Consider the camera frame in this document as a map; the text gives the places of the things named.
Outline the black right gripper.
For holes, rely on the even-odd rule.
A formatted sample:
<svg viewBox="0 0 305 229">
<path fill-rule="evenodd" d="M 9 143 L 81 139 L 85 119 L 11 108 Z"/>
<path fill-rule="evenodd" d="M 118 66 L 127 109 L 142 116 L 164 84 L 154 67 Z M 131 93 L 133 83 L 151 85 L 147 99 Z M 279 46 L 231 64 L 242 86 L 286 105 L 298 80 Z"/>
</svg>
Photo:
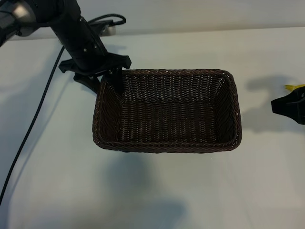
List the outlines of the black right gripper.
<svg viewBox="0 0 305 229">
<path fill-rule="evenodd" d="M 271 101 L 274 114 L 289 117 L 298 124 L 305 124 L 305 86 L 286 85 L 290 94 Z"/>
</svg>

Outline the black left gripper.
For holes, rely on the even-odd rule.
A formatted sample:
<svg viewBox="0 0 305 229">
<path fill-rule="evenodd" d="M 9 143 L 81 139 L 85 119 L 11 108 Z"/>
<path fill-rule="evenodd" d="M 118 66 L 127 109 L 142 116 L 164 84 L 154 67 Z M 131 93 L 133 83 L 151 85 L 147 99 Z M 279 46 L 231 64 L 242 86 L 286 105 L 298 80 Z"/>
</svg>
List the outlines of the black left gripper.
<svg viewBox="0 0 305 229">
<path fill-rule="evenodd" d="M 112 73 L 112 85 L 116 92 L 123 93 L 122 68 L 129 69 L 131 63 L 129 56 L 109 53 L 104 60 L 87 69 L 81 68 L 73 59 L 62 61 L 59 65 L 59 69 L 62 73 L 65 73 L 66 71 L 74 72 L 74 81 L 89 88 L 95 94 L 99 92 L 101 83 L 98 77 L 93 75 L 98 75 L 114 69 Z"/>
</svg>

